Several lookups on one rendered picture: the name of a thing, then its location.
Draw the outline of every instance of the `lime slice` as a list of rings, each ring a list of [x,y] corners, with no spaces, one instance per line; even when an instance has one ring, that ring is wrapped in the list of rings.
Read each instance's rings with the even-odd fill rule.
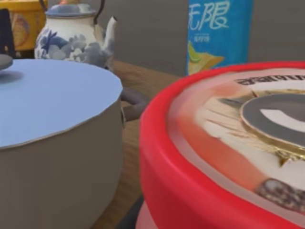
[[[193,62],[193,63],[198,63],[201,60],[201,58],[196,53],[196,51],[195,51],[191,42],[188,42],[187,49],[188,49],[188,52],[189,52],[190,61]]]

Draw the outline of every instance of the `blue canister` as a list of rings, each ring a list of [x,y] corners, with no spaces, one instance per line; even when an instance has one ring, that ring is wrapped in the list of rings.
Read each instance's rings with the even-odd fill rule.
[[[247,62],[253,0],[189,0],[187,75]]]

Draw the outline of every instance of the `teapot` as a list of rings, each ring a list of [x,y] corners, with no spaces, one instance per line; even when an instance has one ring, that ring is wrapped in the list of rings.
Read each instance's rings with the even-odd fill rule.
[[[45,11],[46,24],[37,37],[35,59],[54,59],[93,64],[112,71],[117,19],[111,17],[104,31],[97,23],[105,0],[96,12],[79,0],[61,0]]]

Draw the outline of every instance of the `table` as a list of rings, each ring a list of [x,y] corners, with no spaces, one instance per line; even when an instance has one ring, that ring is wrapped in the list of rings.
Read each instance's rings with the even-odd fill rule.
[[[124,86],[134,88],[150,98],[179,79],[178,76],[119,61],[114,63],[114,69]],[[138,130],[139,120],[127,123],[123,130],[124,163],[121,180],[111,204],[91,229],[113,229],[141,195]]]

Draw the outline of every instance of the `gray wall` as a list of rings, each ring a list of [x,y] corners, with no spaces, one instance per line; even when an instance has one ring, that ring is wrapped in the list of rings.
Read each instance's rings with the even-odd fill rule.
[[[249,61],[305,59],[305,0],[254,1]],[[183,75],[187,11],[187,0],[106,0],[101,24],[119,20],[116,59]]]

